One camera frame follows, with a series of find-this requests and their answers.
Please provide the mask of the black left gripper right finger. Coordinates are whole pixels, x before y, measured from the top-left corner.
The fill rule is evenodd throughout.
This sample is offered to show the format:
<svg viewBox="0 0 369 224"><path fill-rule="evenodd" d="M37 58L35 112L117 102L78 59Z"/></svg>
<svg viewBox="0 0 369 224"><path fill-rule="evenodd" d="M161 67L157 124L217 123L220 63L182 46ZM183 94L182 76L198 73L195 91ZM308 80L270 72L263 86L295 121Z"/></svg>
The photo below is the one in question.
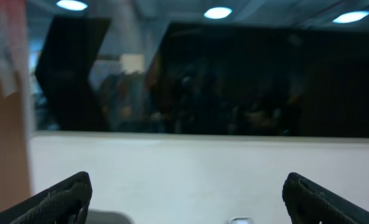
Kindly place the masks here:
<svg viewBox="0 0 369 224"><path fill-rule="evenodd" d="M292 224L369 224L369 212L291 172L282 198Z"/></svg>

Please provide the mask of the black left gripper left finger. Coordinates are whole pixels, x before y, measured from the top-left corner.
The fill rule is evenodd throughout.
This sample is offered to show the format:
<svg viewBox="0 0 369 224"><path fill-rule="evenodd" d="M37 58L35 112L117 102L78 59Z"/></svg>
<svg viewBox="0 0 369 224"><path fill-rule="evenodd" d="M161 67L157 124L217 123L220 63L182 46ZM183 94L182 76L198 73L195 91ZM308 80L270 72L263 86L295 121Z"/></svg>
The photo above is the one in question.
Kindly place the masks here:
<svg viewBox="0 0 369 224"><path fill-rule="evenodd" d="M0 213L0 224L85 224L92 196L87 172L45 189Z"/></svg>

